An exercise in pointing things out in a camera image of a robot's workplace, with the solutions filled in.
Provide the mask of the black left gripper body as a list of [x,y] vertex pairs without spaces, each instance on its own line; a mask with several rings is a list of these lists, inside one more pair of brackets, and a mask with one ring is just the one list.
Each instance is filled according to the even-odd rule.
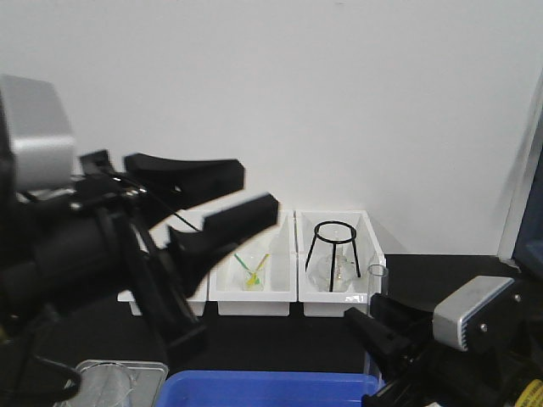
[[1,182],[1,329],[14,338],[101,298],[133,292],[144,320],[171,352],[196,345],[204,326],[183,295],[178,271],[150,235],[177,214],[145,204],[147,190],[110,163],[81,158],[72,191],[39,198]]

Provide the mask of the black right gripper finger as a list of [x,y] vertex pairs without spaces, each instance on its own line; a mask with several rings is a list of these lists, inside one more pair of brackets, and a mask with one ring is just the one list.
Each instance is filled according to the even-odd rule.
[[371,316],[413,342],[428,341],[433,337],[433,314],[404,305],[382,294],[373,294]]
[[344,312],[344,321],[386,382],[422,378],[424,341],[413,342],[354,307]]

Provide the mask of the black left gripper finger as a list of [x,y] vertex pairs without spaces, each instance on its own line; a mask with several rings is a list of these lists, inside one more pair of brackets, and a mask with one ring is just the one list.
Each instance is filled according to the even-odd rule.
[[204,217],[203,229],[168,229],[167,250],[173,258],[183,295],[194,295],[218,263],[249,239],[277,224],[279,202],[267,193]]
[[244,188],[245,168],[236,159],[176,160],[135,153],[126,174],[147,190],[145,204],[190,209]]

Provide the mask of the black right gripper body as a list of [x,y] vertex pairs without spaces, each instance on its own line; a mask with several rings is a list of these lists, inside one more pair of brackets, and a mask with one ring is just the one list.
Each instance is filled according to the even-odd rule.
[[423,376],[384,381],[365,406],[540,406],[542,283],[514,283],[467,324],[468,351],[424,341]]

